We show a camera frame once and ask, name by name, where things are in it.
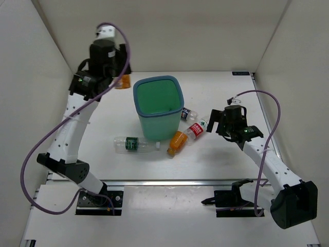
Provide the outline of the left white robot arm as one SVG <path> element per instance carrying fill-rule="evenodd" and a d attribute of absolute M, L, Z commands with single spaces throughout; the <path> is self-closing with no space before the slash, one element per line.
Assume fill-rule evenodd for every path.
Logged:
<path fill-rule="evenodd" d="M 89 164 L 78 159 L 78 151 L 89 120 L 102 96 L 123 76 L 131 73 L 128 44 L 94 41 L 89 58 L 83 60 L 74 74 L 68 91 L 66 110 L 56 136 L 36 161 L 50 171 L 69 179 L 90 193 L 96 206 L 107 202 L 106 185 L 89 170 Z"/>

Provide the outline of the clear bottle green label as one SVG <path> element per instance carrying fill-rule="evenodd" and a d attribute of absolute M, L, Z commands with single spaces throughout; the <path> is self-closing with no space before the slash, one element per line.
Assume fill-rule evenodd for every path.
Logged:
<path fill-rule="evenodd" d="M 119 136 L 114 138 L 113 143 L 117 153 L 148 153 L 160 149 L 160 142 L 143 137 Z"/>

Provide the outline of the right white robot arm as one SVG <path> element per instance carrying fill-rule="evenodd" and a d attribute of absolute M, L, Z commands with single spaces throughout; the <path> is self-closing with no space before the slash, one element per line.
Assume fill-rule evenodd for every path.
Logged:
<path fill-rule="evenodd" d="M 256 126 L 249 126 L 247 109 L 229 105 L 223 111 L 213 109 L 207 132 L 216 133 L 235 143 L 262 169 L 271 187 L 256 188 L 256 182 L 243 179 L 232 183 L 231 189 L 214 197 L 217 206 L 231 203 L 241 207 L 252 202 L 270 212 L 274 222 L 282 229 L 313 220 L 317 216 L 318 188 L 294 174 L 266 144 L 263 133 Z"/>

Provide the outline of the clear bottle red label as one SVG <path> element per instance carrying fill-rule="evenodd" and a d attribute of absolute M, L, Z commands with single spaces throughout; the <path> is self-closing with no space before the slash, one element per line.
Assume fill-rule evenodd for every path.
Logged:
<path fill-rule="evenodd" d="M 209 119 L 209 115 L 202 117 L 201 119 L 193 123 L 191 126 L 189 126 L 186 130 L 184 130 L 184 134 L 187 136 L 188 145 L 191 145 L 199 136 L 201 136 L 207 131 Z"/>

